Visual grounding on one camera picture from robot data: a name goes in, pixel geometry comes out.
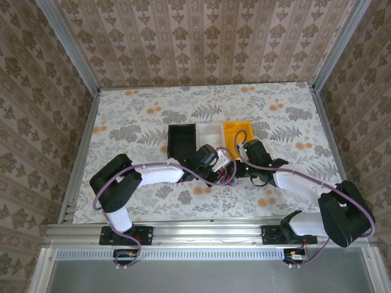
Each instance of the gray floor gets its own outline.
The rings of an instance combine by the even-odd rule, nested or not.
[[[117,270],[110,261],[57,261],[48,292],[243,293],[374,292],[359,248],[326,249],[316,262],[289,269],[280,261],[141,261]]]

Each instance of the floral tablecloth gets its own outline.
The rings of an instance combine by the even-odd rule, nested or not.
[[[74,223],[104,222],[92,209],[90,178],[114,156],[134,162],[167,159],[169,124],[249,120],[254,136],[272,158],[332,182],[340,180],[327,138],[305,82],[110,90],[100,105],[81,184]],[[199,181],[140,187],[127,210],[133,220],[286,215],[316,207],[273,186],[254,187],[248,178],[235,187]]]

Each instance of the aluminum frame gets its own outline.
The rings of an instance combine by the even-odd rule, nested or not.
[[[335,64],[340,58],[343,50],[346,48],[352,34],[359,25],[365,11],[367,11],[371,0],[359,0],[354,1],[351,10],[346,17],[346,20],[342,24],[331,48],[328,52],[322,66],[320,67],[315,79],[313,80],[313,88],[316,92],[320,92]]]
[[[322,123],[324,133],[326,135],[327,141],[329,142],[331,153],[334,157],[335,164],[337,165],[338,172],[342,180],[347,180],[348,177],[343,166],[340,153],[337,148],[337,143],[335,142],[334,135],[331,130],[329,120],[327,119],[326,110],[324,109],[322,99],[319,92],[315,91],[311,85],[309,85],[313,102],[315,103],[316,111],[319,115],[320,122]]]
[[[88,60],[83,58],[76,42],[74,42],[55,1],[37,0],[37,4],[48,19],[50,26],[56,33],[57,38],[60,40],[68,56],[71,58],[72,63],[75,65],[90,93],[92,96],[95,96],[99,92],[98,82],[95,80],[95,77],[88,66]]]
[[[69,216],[67,217],[67,209],[69,207],[72,206],[74,209],[76,209],[76,202],[77,198],[79,197],[84,168],[86,167],[93,126],[95,124],[95,119],[98,113],[99,101],[100,97],[99,93],[97,93],[92,100],[90,112],[86,121],[86,127],[84,128],[84,132],[80,140],[78,154],[76,155],[75,164],[72,169],[67,191],[65,192],[64,201],[62,202],[59,218],[57,221],[58,224],[63,223],[65,218],[69,220]]]
[[[154,226],[154,238],[151,246],[144,246],[143,251],[263,251],[278,252],[282,248],[298,247],[297,245],[263,245],[261,239],[262,225],[277,225],[282,217],[262,217],[259,219],[220,219],[220,220],[188,220],[167,222],[138,222],[137,225]],[[98,259],[93,252],[112,252],[113,249],[129,248],[127,246],[99,245],[101,228],[105,224],[84,225],[50,225],[38,259],[31,288],[29,292],[46,292],[54,261],[59,252],[69,248],[80,251],[80,260]],[[320,248],[326,241],[325,237],[318,238],[319,243],[308,245],[309,248]],[[327,248],[338,248],[331,242]],[[367,270],[375,292],[391,292],[386,269],[372,239],[358,239],[344,250],[361,248]],[[248,259],[245,256],[231,260]]]

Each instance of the black tray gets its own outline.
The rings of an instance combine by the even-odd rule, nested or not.
[[[169,125],[168,158],[184,160],[196,152],[196,125]]]

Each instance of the orange tray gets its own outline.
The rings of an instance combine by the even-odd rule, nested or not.
[[[254,139],[254,134],[252,133],[252,127],[250,121],[238,121],[238,122],[224,122],[224,137],[225,137],[225,146],[233,153],[235,159],[238,160],[239,156],[235,151],[233,145],[236,133],[240,130],[245,130],[247,132],[247,141]],[[244,133],[239,134],[238,143],[244,141]]]

